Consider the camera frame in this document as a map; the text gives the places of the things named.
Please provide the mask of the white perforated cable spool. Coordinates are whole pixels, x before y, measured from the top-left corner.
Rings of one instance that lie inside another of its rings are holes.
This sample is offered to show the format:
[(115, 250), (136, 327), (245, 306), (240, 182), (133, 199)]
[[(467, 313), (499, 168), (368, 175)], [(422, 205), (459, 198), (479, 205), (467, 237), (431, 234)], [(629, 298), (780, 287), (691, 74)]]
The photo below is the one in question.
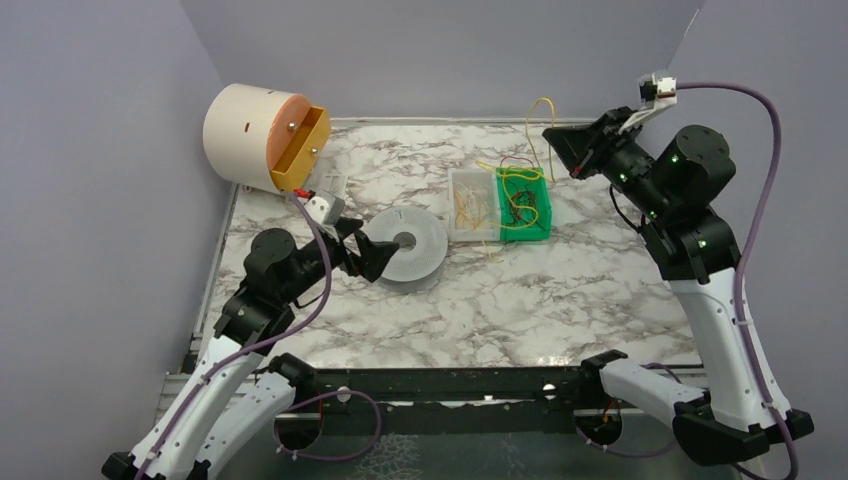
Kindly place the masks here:
[(445, 266), (448, 235), (440, 218), (413, 206), (395, 206), (374, 216), (364, 228), (372, 241), (399, 245), (376, 284), (396, 293), (427, 290)]

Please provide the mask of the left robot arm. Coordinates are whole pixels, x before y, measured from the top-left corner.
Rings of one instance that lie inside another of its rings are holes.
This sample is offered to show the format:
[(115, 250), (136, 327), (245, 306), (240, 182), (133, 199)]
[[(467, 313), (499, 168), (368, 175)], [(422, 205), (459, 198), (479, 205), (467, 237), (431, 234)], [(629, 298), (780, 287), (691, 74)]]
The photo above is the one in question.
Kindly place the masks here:
[(215, 479), (232, 457), (273, 417), (304, 397), (314, 370), (291, 354), (273, 358), (269, 371), (239, 401), (231, 399), (281, 339), (299, 331), (294, 307), (316, 284), (329, 289), (332, 271), (377, 280), (400, 246), (372, 241), (362, 221), (341, 218), (340, 238), (311, 228), (298, 247), (280, 228), (252, 241), (245, 277), (225, 303), (213, 338), (189, 380), (148, 435), (102, 466), (107, 479)]

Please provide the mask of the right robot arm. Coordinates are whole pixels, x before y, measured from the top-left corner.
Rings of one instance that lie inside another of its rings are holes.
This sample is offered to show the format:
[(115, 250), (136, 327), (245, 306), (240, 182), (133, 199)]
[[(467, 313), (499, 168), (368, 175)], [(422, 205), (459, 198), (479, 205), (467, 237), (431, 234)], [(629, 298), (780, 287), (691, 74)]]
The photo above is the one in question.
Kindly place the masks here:
[(777, 386), (745, 298), (734, 291), (742, 256), (711, 207), (736, 172), (725, 138), (688, 125), (652, 157), (623, 130), (630, 114), (620, 107), (587, 126), (549, 127), (543, 137), (573, 178), (604, 176), (645, 217), (640, 235), (685, 313), (708, 385), (685, 386), (610, 350), (581, 363), (583, 397), (641, 409), (701, 466), (747, 461), (809, 435), (811, 416)]

